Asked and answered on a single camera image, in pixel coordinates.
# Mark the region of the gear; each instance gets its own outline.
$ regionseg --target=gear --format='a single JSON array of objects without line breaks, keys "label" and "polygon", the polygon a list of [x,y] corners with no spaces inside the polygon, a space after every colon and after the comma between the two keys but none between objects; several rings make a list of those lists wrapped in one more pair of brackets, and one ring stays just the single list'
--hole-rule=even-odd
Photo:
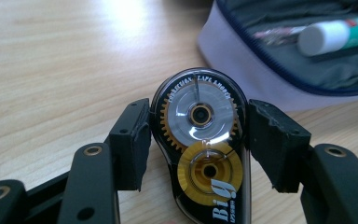
[{"label": "gear", "polygon": [[[188,133],[185,132],[179,132],[176,131],[176,134],[179,135],[179,138],[184,139],[184,141],[180,141],[178,140],[178,138],[175,136],[175,132],[172,130],[172,126],[170,125],[169,122],[169,108],[171,103],[168,101],[168,99],[170,99],[170,95],[167,94],[167,98],[164,99],[164,103],[162,104],[162,109],[160,110],[160,124],[162,126],[161,130],[164,132],[164,136],[167,137],[167,141],[171,142],[171,146],[174,147],[176,150],[181,150],[181,152],[185,152],[186,148],[193,144],[194,142],[196,142],[197,139],[194,136],[189,135]],[[229,136],[226,137],[227,140],[232,140],[232,136],[236,135],[236,131],[239,129],[238,128],[238,119],[236,118],[236,114],[235,112],[235,108],[237,107],[236,104],[234,104],[234,99],[229,98],[229,99],[224,99],[225,102],[227,102],[225,104],[225,110],[224,112],[227,113],[227,107],[229,107],[228,110],[232,111],[232,115],[228,118],[225,118],[223,120],[221,120],[219,125],[227,125],[227,123],[230,123],[230,127],[229,129]],[[220,120],[219,118],[214,118],[213,117],[213,110],[216,109],[220,109],[220,108],[213,108],[212,105],[209,104],[197,104],[195,102],[192,102],[191,104],[188,104],[190,106],[188,106],[188,108],[184,108],[184,110],[186,110],[186,114],[190,114],[190,116],[188,116],[188,119],[183,120],[183,122],[187,122],[189,127],[188,129],[192,130],[193,128],[204,128],[205,130],[208,130],[208,126],[211,125],[212,123],[216,122],[216,120]],[[192,141],[189,141],[188,138],[186,139],[186,137],[184,136],[185,134],[189,135],[188,138],[192,138]]]},{"label": "gear", "polygon": [[216,200],[229,200],[213,191],[212,179],[231,185],[236,190],[232,195],[236,195],[242,175],[240,157],[224,142],[196,142],[182,154],[177,168],[179,184],[187,197],[209,206]]}]

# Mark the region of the wooden table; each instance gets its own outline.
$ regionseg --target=wooden table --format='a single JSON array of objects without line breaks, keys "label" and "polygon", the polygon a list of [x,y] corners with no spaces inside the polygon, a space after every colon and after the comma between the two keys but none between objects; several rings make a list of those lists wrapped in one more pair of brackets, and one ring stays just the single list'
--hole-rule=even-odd
[{"label": "wooden table", "polygon": [[[0,1],[0,179],[27,189],[102,142],[127,104],[167,77],[206,66],[196,43],[208,0]],[[289,113],[358,156],[358,102]],[[252,161],[254,223],[304,223],[299,194],[278,194]],[[141,192],[120,192],[122,223],[191,223],[153,141]]]}]

